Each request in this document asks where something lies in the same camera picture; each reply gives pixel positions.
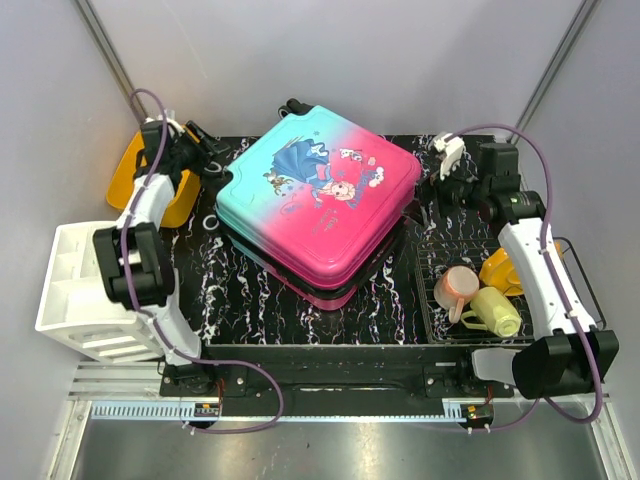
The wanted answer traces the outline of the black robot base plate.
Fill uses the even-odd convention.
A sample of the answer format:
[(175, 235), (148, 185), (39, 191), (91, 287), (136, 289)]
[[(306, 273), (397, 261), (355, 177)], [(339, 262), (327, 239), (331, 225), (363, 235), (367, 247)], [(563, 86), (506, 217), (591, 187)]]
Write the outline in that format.
[(284, 345), (214, 346), (204, 349), (214, 365), (173, 367), (159, 362), (163, 396), (223, 399), (258, 397), (277, 384), (290, 395), (393, 392), (427, 398), (511, 398), (514, 389), (474, 380), (464, 346)]

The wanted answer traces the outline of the teal and pink kids suitcase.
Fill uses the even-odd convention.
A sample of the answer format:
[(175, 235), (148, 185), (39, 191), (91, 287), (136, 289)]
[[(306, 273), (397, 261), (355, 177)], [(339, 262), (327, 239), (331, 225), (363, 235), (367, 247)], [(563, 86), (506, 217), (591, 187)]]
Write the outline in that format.
[(416, 157), (319, 105), (291, 98), (231, 162), (215, 211), (233, 246), (325, 311), (342, 308), (398, 245)]

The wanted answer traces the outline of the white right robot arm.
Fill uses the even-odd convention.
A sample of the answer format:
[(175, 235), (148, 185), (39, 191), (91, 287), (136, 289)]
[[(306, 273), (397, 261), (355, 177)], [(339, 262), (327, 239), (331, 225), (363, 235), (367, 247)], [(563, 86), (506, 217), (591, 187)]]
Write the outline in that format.
[(422, 186), (425, 199), (435, 200), (442, 216), (466, 208), (489, 225), (519, 277), (534, 332), (522, 350), (474, 350), (470, 362), (454, 371), (457, 390), (472, 397), (496, 381), (527, 399), (600, 393), (618, 338), (597, 327), (575, 292), (552, 239), (546, 217), (551, 204), (520, 187), (517, 148), (481, 145), (476, 177), (462, 180), (454, 172), (464, 141), (444, 133), (431, 147), (440, 166)]

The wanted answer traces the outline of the orange plastic basket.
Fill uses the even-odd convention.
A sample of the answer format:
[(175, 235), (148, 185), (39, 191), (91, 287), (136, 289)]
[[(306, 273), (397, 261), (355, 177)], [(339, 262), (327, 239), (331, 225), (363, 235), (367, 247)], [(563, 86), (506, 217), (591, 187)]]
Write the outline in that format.
[[(111, 207), (118, 211), (124, 210), (133, 193), (136, 158), (137, 153), (142, 148), (142, 135), (140, 132), (137, 132), (123, 154), (108, 187), (106, 201)], [(162, 218), (161, 226), (164, 228), (178, 228), (182, 226), (191, 214), (199, 196), (200, 189), (201, 183), (199, 177), (190, 171), (183, 170), (177, 193), (168, 204), (167, 210)]]

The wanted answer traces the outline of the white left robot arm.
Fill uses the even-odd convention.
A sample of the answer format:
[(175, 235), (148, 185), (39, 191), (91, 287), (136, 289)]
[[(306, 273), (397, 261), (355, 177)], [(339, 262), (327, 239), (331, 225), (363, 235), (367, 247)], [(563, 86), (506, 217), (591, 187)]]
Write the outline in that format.
[(196, 396), (221, 393), (223, 381), (201, 358), (202, 343), (179, 307), (178, 273), (160, 235), (184, 172), (218, 174), (226, 144), (197, 123), (148, 118), (135, 157), (133, 191), (115, 226), (92, 241), (107, 298), (140, 318), (165, 360), (164, 378)]

